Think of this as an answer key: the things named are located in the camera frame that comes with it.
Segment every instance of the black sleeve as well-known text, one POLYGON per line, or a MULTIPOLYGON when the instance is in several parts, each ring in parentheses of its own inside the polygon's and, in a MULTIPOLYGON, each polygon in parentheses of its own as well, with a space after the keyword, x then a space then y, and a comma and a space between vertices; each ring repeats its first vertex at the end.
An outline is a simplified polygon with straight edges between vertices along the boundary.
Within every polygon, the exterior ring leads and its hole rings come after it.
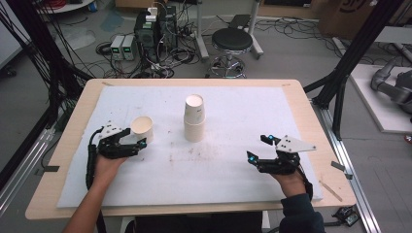
POLYGON ((295 195, 281 201, 285 218, 279 226, 280 233, 325 233, 324 218, 313 210, 308 194, 295 195))

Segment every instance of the black stool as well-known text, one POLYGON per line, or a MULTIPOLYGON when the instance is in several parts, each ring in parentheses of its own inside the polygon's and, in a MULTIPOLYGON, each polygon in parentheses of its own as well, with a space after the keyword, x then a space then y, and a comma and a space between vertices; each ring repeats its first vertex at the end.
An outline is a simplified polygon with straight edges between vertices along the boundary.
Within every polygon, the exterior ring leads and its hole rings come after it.
POLYGON ((216 57, 210 64, 206 78, 209 78, 209 71, 223 78, 238 78, 242 76, 246 79, 243 71, 245 63, 234 57, 233 54, 242 54, 252 47, 252 36, 244 30, 237 28, 224 28, 216 31, 212 35, 212 45, 216 50, 224 51, 226 55, 216 57))

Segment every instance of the wooden table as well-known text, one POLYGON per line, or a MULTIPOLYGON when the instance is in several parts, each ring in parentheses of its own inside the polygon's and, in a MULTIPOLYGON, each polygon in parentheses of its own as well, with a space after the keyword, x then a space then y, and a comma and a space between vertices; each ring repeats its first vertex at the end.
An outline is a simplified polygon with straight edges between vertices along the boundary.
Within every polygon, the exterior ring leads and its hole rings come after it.
MULTIPOLYGON (((273 86, 281 87, 290 104, 292 114, 301 139, 317 146, 310 156, 313 169, 321 184, 324 199, 313 202, 314 207, 351 206, 356 203, 353 190, 350 188, 342 171, 330 166, 337 161, 322 126, 310 105, 302 86, 295 80, 91 80, 64 130, 54 151, 50 166, 59 166, 56 173, 45 173, 27 208, 28 219, 50 219, 70 217, 75 209, 58 209, 56 203, 64 186, 71 159, 75 153, 88 120, 93 113, 102 88, 106 85, 131 86, 273 86)), ((194 214, 255 210, 282 209, 279 202, 264 203, 231 203, 201 204, 182 206, 134 206, 104 208, 104 216, 143 216, 162 214, 194 214)))

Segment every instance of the white paper cup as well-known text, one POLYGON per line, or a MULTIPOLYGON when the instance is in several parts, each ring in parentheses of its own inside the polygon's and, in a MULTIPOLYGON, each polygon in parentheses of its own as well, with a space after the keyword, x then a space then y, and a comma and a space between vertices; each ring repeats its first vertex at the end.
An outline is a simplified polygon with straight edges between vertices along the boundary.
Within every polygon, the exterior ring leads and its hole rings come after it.
POLYGON ((146 138, 146 143, 154 140, 153 122, 148 116, 139 116, 135 118, 131 124, 130 129, 136 134, 138 140, 146 138))
POLYGON ((203 98, 192 94, 186 98, 184 121, 189 124, 199 124, 205 119, 203 98))
POLYGON ((190 124, 185 122, 185 138, 189 142, 198 143, 203 140, 205 130, 205 121, 199 124, 190 124))

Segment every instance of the person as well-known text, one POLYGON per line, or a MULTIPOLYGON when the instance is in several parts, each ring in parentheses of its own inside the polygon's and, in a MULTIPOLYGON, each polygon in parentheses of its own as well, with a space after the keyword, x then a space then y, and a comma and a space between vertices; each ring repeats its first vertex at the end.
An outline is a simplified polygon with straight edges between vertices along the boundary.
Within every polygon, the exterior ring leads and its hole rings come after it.
MULTIPOLYGON (((63 232, 93 232, 95 222, 110 183, 126 158, 108 159, 97 156, 93 184, 73 213, 63 232)), ((294 172, 290 175, 271 175, 281 186, 286 198, 282 199, 285 217, 279 226, 280 233, 324 233, 324 220, 315 212, 306 193, 302 177, 294 172)), ((194 217, 196 225, 203 231, 188 227, 187 216, 142 216, 135 225, 136 232, 261 232, 261 212, 215 214, 208 218, 194 217)))

